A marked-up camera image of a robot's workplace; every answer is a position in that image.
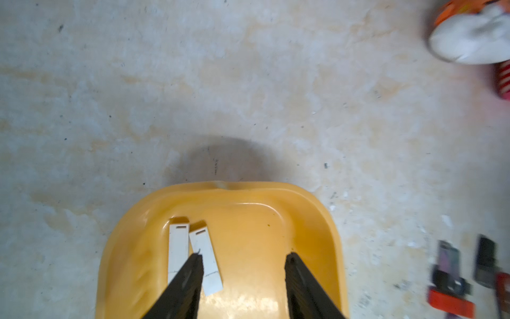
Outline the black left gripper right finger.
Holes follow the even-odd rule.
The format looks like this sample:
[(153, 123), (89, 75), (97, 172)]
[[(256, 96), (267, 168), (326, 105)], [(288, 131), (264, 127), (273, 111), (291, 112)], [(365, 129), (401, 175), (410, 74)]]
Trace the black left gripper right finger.
[(297, 253), (286, 256), (284, 269), (291, 319), (346, 319)]

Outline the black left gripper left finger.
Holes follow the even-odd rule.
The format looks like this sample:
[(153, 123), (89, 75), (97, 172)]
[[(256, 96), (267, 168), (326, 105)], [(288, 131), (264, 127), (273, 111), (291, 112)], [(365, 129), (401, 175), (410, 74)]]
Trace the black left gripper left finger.
[(203, 257), (193, 253), (142, 318), (196, 319), (203, 276)]

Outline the white usb stick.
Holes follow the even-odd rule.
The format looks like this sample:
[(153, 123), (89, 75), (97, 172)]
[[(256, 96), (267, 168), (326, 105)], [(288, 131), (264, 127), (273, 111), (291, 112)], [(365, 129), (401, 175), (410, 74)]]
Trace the white usb stick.
[(221, 279), (208, 228), (202, 227), (191, 231), (189, 239), (193, 252), (198, 253), (203, 258), (203, 290), (205, 296), (211, 296), (222, 291), (223, 281)]
[(168, 239), (167, 282), (170, 284), (189, 256), (189, 224), (170, 224)]

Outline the red usb flash drive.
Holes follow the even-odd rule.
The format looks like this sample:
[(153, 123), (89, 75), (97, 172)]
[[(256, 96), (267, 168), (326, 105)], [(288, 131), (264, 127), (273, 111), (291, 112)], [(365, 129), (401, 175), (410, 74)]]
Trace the red usb flash drive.
[(446, 295), (435, 288), (430, 288), (427, 301), (435, 309), (461, 316), (475, 318), (475, 304), (455, 296)]

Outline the black swivel usb drive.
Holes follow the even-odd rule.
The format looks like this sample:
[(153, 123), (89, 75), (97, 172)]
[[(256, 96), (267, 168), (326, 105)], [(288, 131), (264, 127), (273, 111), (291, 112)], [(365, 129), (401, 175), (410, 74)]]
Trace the black swivel usb drive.
[(471, 284), (460, 274), (460, 251), (447, 241), (439, 241), (432, 284), (440, 292), (463, 299), (471, 295)]

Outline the dark red usb drive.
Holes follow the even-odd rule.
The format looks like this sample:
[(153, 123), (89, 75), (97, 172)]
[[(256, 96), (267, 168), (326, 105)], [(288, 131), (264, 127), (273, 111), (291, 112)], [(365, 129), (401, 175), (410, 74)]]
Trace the dark red usb drive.
[(499, 272), (495, 277), (495, 292), (498, 306), (498, 318), (509, 319), (509, 296), (510, 296), (510, 278), (506, 272)]

